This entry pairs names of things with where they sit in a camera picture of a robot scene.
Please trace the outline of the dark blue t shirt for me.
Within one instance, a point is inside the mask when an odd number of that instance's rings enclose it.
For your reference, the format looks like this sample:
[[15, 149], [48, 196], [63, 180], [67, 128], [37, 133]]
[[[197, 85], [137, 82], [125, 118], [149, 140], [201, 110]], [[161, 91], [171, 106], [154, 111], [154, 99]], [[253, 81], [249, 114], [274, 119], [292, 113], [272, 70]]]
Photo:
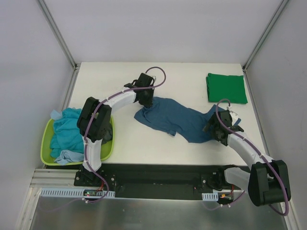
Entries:
[[173, 99], [153, 98], [150, 108], [143, 107], [134, 118], [141, 124], [172, 136], [180, 134], [189, 143], [205, 143], [214, 138], [203, 129], [215, 112], [224, 111], [215, 104], [206, 113], [185, 107]]

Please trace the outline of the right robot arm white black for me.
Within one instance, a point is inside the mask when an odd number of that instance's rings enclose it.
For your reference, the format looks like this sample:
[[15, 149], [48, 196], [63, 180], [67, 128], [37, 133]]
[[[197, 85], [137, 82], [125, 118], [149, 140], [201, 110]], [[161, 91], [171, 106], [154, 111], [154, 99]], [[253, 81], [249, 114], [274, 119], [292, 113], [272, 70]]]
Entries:
[[230, 111], [214, 112], [204, 132], [209, 132], [213, 139], [232, 148], [250, 170], [246, 172], [235, 165], [222, 166], [211, 179], [213, 189], [227, 189], [233, 184], [247, 191], [251, 202], [258, 207], [290, 201], [286, 163], [262, 154], [244, 130], [232, 124]]

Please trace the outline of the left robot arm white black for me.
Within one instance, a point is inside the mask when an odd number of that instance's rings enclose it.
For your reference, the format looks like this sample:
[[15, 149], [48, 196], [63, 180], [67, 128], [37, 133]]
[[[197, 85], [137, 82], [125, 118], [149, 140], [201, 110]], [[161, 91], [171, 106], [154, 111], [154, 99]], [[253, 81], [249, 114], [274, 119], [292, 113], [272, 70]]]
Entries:
[[120, 108], [138, 102], [151, 107], [153, 102], [155, 77], [141, 73], [139, 78], [123, 86], [121, 91], [99, 101], [89, 97], [82, 108], [77, 127], [83, 139], [84, 160], [80, 168], [80, 179], [90, 186], [101, 182], [101, 146], [111, 135], [111, 115]]

